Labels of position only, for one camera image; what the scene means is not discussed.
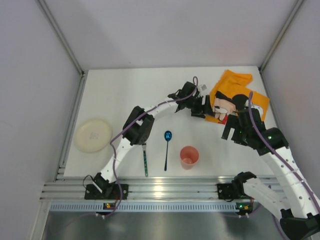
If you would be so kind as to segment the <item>orange cartoon mouse cloth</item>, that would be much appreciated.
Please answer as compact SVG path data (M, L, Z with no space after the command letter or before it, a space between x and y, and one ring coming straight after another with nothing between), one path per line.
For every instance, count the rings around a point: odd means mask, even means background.
M213 116L207 115L205 120L217 124L226 124L229 115L237 115L249 106L249 95L252 92L247 86L253 81L248 73L235 73L225 70L220 80L209 93Z

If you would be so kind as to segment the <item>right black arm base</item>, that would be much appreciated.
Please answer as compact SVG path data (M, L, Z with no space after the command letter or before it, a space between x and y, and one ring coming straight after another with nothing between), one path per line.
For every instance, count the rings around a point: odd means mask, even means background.
M220 200L232 202L234 200L250 199L250 197L244 193L243 187L237 183L218 183L216 187Z

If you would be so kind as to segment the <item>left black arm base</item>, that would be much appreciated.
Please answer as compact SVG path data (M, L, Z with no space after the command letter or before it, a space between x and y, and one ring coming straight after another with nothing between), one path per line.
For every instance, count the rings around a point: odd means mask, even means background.
M121 191L116 183L110 184L105 193L101 193L94 184L86 186L84 199L85 200L119 200Z

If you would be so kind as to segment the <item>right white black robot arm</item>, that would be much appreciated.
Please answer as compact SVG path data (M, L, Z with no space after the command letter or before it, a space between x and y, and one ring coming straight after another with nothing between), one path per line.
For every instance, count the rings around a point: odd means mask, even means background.
M285 198L252 172L241 172L231 181L226 193L220 192L220 199L233 201L241 198L257 200L279 221L280 227L290 240L303 240L320 231L320 199L312 191L293 158L289 143L280 129L267 129L259 111L246 108L237 115L227 118L222 139L250 147L273 172Z

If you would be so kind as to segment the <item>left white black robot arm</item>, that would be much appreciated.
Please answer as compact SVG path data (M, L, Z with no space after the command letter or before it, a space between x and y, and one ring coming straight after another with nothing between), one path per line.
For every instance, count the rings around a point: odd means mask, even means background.
M147 142L155 121L185 108L190 110L191 116L197 118L215 115L210 96L202 96L201 88L198 78L194 76L192 82L187 81L181 89L170 93L162 102L148 108L136 106L132 109L122 131L109 143L113 150L112 158L92 179L99 193L105 195L110 185L117 181L116 169L134 146Z

